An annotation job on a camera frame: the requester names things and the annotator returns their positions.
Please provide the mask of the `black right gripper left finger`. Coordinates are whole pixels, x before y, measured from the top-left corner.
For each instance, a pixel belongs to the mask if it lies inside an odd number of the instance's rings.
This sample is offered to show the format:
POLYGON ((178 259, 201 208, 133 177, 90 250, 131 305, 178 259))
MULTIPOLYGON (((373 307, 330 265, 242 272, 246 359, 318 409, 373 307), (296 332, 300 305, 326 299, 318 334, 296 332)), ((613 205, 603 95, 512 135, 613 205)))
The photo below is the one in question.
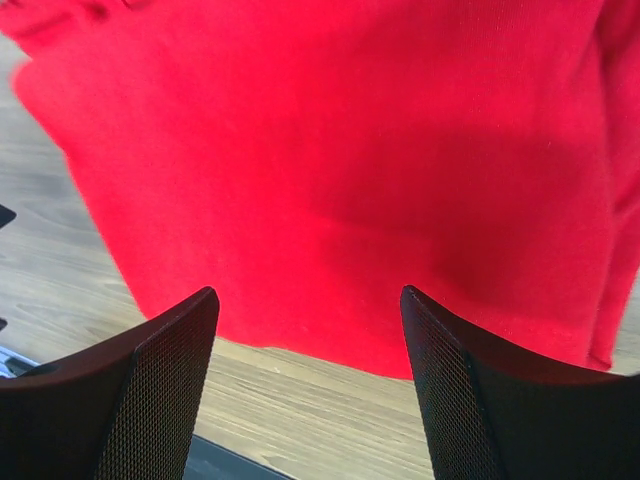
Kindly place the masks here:
POLYGON ((2 379, 2 478, 182 478, 218 315, 205 287, 106 341, 2 379))

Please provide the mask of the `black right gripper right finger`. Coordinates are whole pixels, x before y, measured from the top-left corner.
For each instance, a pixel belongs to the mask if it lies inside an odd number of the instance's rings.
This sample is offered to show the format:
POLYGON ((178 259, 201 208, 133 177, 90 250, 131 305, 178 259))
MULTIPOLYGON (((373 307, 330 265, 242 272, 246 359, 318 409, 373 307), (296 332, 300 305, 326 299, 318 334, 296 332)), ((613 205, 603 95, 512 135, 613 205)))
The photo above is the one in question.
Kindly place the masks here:
POLYGON ((400 304, 435 478, 638 478, 638 376, 537 354, 413 286, 400 304))

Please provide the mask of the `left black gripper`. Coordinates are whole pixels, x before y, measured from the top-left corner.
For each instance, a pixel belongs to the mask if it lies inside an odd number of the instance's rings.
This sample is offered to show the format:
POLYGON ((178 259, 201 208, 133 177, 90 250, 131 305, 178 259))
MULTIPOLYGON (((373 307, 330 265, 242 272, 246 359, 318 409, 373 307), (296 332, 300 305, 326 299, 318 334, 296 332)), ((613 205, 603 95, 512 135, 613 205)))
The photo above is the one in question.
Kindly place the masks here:
POLYGON ((0 228, 6 227, 12 221, 14 221, 17 217, 17 214, 5 207, 4 205, 0 205, 0 228))

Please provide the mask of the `bright red t-shirt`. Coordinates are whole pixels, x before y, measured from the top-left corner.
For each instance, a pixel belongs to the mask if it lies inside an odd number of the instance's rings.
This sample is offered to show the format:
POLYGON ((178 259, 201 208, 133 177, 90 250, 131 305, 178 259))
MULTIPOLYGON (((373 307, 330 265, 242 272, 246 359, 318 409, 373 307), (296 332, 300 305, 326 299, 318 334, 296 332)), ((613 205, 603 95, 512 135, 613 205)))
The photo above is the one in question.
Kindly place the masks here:
POLYGON ((5 1, 13 88, 140 310, 408 378, 399 294, 607 370, 639 267, 635 1, 5 1))

